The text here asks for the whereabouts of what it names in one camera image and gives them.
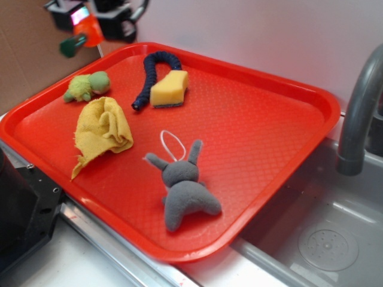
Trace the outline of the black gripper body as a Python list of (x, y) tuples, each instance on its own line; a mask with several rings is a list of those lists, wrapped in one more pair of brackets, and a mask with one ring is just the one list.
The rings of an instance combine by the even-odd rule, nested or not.
[(132, 23), (137, 22), (146, 11), (149, 1), (142, 1), (135, 10), (130, 1), (53, 1), (53, 12), (68, 16), (71, 23), (79, 23), (88, 16), (98, 19), (122, 17)]

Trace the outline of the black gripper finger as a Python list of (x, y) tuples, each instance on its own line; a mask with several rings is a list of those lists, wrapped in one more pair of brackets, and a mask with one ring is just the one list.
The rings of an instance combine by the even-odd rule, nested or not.
[(131, 21), (132, 10), (114, 10), (107, 13), (96, 13), (102, 34), (108, 41), (133, 43), (136, 40), (136, 25)]
[(82, 2), (48, 2), (44, 8), (51, 14), (59, 30), (73, 30), (89, 16), (89, 10)]

